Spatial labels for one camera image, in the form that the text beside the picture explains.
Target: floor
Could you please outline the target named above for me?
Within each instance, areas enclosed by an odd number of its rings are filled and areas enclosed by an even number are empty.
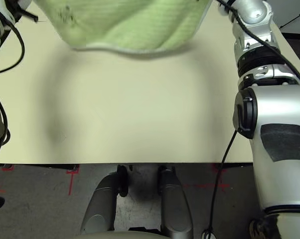
[[[300,58],[300,40],[288,40]],[[208,225],[216,169],[213,164],[176,164],[199,239]],[[81,165],[78,173],[62,169],[15,165],[0,168],[0,239],[67,239],[79,233],[90,197],[99,181],[116,170],[113,164]],[[118,197],[116,230],[159,229],[160,197],[156,193],[158,165],[134,165],[130,190]],[[248,223],[259,218],[253,167],[224,170],[218,191],[214,231],[218,239],[248,239]]]

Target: green cloth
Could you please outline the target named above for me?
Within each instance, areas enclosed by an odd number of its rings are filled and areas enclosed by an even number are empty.
[[[211,0],[35,0],[74,48],[143,53],[177,48],[199,28]]]

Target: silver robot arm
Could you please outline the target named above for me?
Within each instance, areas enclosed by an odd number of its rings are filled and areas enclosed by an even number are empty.
[[[230,2],[246,28],[279,51],[270,5]],[[271,230],[282,239],[300,239],[300,79],[282,58],[247,35],[232,13],[229,17],[240,77],[233,124],[250,140],[260,205]]]

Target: table surface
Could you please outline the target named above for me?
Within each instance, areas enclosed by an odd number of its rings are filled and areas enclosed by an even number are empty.
[[[219,162],[233,132],[237,93],[232,26],[213,2],[184,47],[156,56],[71,50],[41,10],[17,24],[23,62],[0,74],[10,142],[0,163]],[[300,60],[274,28],[282,53]],[[10,34],[0,69],[20,55]],[[227,162],[252,162],[237,136]]]

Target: silver metal joint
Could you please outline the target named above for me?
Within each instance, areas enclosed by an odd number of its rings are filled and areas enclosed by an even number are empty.
[[[245,3],[245,1],[248,0],[236,0],[234,4],[238,5],[238,3],[240,3],[241,1],[243,1],[242,3]],[[272,8],[265,1],[262,2],[262,5],[266,8],[265,11],[262,11],[262,12],[266,12],[266,15],[265,16],[261,15],[262,17],[257,17],[258,21],[255,21],[255,23],[250,23],[251,21],[249,20],[248,22],[246,22],[244,16],[241,15],[239,12],[240,17],[248,30],[250,30],[261,40],[266,41],[272,47],[278,49],[279,46],[271,30],[271,23],[273,22]],[[238,63],[240,57],[245,53],[247,53],[248,51],[251,51],[257,47],[262,46],[257,40],[253,39],[248,34],[246,34],[236,20],[233,22],[233,34],[236,38],[236,42],[234,44],[234,54],[235,54],[236,63]]]

